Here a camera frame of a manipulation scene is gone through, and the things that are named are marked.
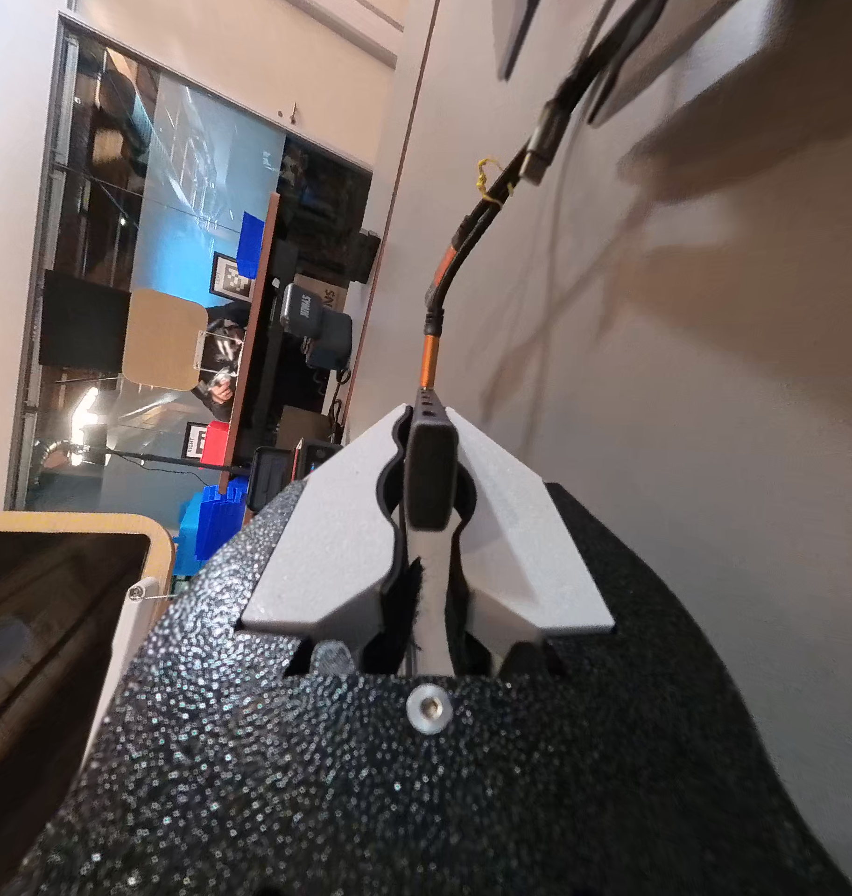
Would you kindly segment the black usb-c cable orange plugs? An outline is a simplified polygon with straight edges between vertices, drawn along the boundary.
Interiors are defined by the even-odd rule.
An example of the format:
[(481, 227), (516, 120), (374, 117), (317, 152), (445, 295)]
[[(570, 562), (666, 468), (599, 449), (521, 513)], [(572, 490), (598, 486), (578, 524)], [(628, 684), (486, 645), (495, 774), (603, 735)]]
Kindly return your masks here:
[[(514, 189), (522, 180), (532, 185), (540, 185), (544, 174), (553, 163), (573, 112), (591, 85), (596, 71), (595, 63), (591, 61), (591, 52), (599, 46), (600, 41), (611, 30), (603, 38), (599, 37), (601, 27), (609, 17), (614, 5), (614, 2), (602, 3), (598, 14), (591, 23), (576, 61), (573, 62), (550, 99), (543, 105), (528, 140), (504, 166), (512, 167), (514, 161), (518, 165), (518, 173), (514, 175)], [(499, 217), (503, 207), (483, 203), (479, 197), (476, 206), (463, 218), (457, 230), (454, 231), (454, 235), (437, 265), (424, 298), (424, 343), (420, 365), (420, 387), (431, 388), (435, 383), (439, 343), (444, 326), (444, 302), (454, 278), (476, 244)]]

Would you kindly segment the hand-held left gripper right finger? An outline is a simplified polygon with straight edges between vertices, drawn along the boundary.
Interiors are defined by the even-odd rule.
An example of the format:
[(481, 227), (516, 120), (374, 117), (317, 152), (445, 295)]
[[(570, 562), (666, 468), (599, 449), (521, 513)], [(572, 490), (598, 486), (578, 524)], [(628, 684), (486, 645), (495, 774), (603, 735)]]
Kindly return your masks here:
[(445, 633), (455, 673), (488, 673), (517, 644), (614, 630), (543, 479), (456, 410)]

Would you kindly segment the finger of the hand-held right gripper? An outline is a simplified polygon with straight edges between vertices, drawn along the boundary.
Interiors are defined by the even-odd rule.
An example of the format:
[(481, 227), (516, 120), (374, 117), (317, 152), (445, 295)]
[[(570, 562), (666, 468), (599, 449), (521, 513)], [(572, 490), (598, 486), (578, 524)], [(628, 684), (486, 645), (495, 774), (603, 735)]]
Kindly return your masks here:
[(492, 36), (499, 80), (511, 77), (540, 2), (491, 2)]
[(642, 47), (658, 27), (668, 1), (633, 2), (599, 46), (591, 52), (595, 73), (586, 104), (585, 122), (599, 128), (639, 97), (658, 76), (653, 72), (655, 57), (641, 57)]

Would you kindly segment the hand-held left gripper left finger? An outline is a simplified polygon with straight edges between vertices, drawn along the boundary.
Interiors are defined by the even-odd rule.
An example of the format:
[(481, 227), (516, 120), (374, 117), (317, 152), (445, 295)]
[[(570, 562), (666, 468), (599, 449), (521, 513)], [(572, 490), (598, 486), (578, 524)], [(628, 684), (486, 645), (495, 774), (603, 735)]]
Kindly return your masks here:
[(411, 417), (409, 405), (397, 407), (300, 482), (245, 629), (339, 642), (364, 673), (401, 670), (424, 574), (401, 510)]

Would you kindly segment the tan rounded panel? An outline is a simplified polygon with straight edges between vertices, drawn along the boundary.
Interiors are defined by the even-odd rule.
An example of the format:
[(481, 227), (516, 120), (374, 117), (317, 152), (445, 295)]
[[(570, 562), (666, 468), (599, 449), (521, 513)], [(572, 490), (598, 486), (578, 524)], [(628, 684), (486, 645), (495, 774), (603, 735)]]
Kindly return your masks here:
[(122, 375), (136, 385), (178, 392), (198, 384), (205, 307), (150, 288), (130, 295)]

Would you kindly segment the black light stand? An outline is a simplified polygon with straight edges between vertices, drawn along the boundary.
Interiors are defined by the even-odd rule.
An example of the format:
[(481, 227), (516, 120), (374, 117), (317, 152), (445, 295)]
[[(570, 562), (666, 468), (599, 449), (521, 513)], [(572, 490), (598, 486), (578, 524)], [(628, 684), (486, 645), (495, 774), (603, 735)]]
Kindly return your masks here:
[(68, 457), (78, 456), (83, 460), (96, 460), (103, 456), (116, 456), (122, 460), (137, 463), (160, 463), (172, 466), (180, 466), (191, 469), (204, 469), (211, 472), (224, 472), (233, 476), (249, 476), (252, 472), (254, 464), (233, 465), (233, 464), (213, 464), (202, 462), (198, 459), (170, 457), (160, 454), (136, 453), (121, 451), (118, 449), (110, 449), (107, 447), (92, 446), (76, 442), (61, 440), (53, 443), (54, 450), (63, 451)]

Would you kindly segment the grey power adapter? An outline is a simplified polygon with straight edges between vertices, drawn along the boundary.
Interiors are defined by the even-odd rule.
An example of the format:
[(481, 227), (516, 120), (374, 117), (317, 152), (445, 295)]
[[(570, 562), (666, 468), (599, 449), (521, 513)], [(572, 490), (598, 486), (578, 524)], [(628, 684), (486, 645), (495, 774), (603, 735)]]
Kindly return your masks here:
[(352, 353), (353, 321), (349, 315), (327, 307), (323, 300), (300, 285), (284, 290), (280, 323), (303, 343), (312, 368), (342, 372)]

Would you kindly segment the flat blue bin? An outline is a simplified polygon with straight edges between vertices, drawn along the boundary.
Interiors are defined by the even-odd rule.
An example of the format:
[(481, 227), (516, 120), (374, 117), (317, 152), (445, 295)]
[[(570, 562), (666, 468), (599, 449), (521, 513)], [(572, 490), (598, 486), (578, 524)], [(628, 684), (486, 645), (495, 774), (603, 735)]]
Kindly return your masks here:
[(256, 279), (263, 250), (265, 221), (248, 211), (243, 213), (236, 261), (239, 274), (248, 279)]

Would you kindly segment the long wooden desk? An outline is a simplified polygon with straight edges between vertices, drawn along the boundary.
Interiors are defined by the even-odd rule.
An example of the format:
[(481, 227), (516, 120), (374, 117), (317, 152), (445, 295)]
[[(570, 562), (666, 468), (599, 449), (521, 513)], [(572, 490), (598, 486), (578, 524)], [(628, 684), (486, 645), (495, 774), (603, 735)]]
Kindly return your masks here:
[(266, 216), (264, 219), (260, 249), (256, 256), (256, 271), (253, 280), (252, 300), (250, 305), (246, 338), (243, 345), (241, 361), (239, 363), (239, 376), (233, 400), (233, 409), (230, 418), (227, 440), (225, 442), (224, 467), (218, 479), (218, 490), (225, 494), (230, 482), (230, 469), (236, 467), (239, 437), (242, 431), (242, 412), (249, 389), (249, 381), (252, 379), (252, 366), (254, 357), (254, 341), (259, 324), (262, 321), (262, 308), (267, 273), (270, 263), (270, 252), (275, 238), (275, 227), (278, 218), (280, 204), (278, 192), (272, 192), (268, 199)]

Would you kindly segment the yellow twist tie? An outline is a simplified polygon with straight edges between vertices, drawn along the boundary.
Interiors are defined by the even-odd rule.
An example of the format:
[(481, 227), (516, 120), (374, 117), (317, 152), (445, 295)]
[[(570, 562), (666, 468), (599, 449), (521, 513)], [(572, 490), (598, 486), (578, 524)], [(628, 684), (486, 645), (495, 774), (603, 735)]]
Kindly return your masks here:
[[(491, 185), (488, 184), (487, 178), (487, 169), (489, 167), (497, 168), (499, 171), (498, 177)], [(503, 207), (514, 190), (514, 175), (518, 173), (517, 163), (514, 161), (512, 167), (502, 167), (497, 159), (488, 156), (477, 162), (477, 172), (476, 188), (479, 192), (480, 200), (483, 203)]]

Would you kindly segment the stack of blue bins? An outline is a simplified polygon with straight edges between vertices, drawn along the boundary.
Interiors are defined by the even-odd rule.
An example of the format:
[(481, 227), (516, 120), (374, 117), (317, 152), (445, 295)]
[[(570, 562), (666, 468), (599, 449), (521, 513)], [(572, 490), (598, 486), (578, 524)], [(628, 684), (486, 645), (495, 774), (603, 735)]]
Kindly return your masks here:
[(206, 486), (181, 507), (175, 538), (174, 577), (191, 578), (242, 528), (248, 478), (232, 479), (222, 494)]

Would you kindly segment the frosted glass partition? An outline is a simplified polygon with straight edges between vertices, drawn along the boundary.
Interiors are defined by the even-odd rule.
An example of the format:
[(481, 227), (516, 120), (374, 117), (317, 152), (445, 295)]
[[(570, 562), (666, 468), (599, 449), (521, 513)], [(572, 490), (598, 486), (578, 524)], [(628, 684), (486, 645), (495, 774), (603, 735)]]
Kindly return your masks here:
[(243, 213), (280, 204), (269, 276), (341, 287), (371, 175), (215, 98), (84, 27), (57, 26), (49, 135), (28, 286), (6, 508), (132, 511), (164, 521), (209, 474), (68, 457), (61, 440), (175, 451), (189, 421), (215, 418), (189, 392), (39, 364), (45, 271), (209, 308), (212, 254), (236, 259)]

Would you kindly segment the brown cardboard box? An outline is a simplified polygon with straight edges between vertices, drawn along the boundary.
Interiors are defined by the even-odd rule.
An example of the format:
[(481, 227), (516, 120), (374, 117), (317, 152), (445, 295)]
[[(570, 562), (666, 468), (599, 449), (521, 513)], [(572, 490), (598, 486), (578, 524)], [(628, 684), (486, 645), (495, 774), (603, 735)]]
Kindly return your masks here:
[(346, 287), (337, 286), (301, 273), (296, 273), (293, 283), (308, 293), (318, 296), (325, 308), (330, 308), (336, 312), (344, 312), (348, 294)]

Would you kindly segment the grey usb hub with cable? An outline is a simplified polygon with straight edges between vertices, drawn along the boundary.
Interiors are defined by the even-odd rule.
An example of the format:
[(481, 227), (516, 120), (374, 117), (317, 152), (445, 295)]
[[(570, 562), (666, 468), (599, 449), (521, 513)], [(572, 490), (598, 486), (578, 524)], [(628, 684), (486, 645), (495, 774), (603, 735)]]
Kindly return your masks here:
[(442, 532), (454, 508), (459, 436), (437, 393), (420, 387), (404, 458), (406, 520), (417, 532)]

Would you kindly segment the small black box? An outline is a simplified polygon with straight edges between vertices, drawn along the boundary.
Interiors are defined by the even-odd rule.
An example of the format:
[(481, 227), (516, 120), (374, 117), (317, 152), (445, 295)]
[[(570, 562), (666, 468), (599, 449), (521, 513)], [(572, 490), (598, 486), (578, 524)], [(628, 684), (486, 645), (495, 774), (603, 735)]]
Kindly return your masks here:
[(345, 276), (349, 282), (368, 283), (381, 244), (379, 235), (371, 230), (359, 230), (350, 236), (345, 260)]

